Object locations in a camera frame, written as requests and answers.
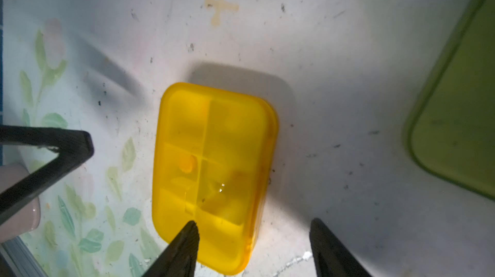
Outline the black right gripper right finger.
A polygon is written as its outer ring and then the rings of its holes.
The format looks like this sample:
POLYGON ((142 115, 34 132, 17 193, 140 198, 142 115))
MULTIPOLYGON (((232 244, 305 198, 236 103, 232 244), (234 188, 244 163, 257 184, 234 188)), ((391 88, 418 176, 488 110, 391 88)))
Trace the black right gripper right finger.
POLYGON ((318 277, 371 277, 321 219, 311 221, 309 240, 318 277))

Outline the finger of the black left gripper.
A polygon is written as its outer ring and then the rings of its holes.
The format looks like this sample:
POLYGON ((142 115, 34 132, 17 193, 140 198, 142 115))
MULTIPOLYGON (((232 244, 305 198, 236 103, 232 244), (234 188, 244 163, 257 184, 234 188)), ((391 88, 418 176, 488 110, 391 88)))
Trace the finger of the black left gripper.
POLYGON ((36 146, 57 154, 57 158, 29 174, 14 187, 1 193, 1 218, 9 219, 9 210, 21 200, 8 202, 8 192, 22 194, 21 199, 36 198, 56 182, 76 170, 94 155, 91 135, 86 131, 53 127, 1 126, 1 145, 36 146))

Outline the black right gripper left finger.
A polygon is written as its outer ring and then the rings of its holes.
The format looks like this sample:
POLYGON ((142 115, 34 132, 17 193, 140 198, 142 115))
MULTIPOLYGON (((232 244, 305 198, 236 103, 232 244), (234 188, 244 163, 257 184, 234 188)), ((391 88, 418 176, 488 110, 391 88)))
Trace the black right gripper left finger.
POLYGON ((143 274, 143 277, 193 277, 199 242, 197 224, 190 220, 143 274))

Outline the small orange pillbox front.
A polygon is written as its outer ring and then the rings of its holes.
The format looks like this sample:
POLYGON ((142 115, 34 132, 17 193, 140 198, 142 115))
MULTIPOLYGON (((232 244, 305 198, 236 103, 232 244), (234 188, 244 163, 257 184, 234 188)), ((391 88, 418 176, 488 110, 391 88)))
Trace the small orange pillbox front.
POLYGON ((225 275, 250 261, 278 136, 265 100, 176 83, 159 108, 152 220, 167 243, 189 221, 199 229, 198 261, 225 275))

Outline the green pillbox sideways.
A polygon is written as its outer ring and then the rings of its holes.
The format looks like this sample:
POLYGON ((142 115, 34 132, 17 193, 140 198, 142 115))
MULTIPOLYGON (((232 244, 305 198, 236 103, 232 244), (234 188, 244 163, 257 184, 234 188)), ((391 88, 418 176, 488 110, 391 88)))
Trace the green pillbox sideways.
POLYGON ((470 0, 403 131, 429 174, 494 198, 494 0, 470 0))

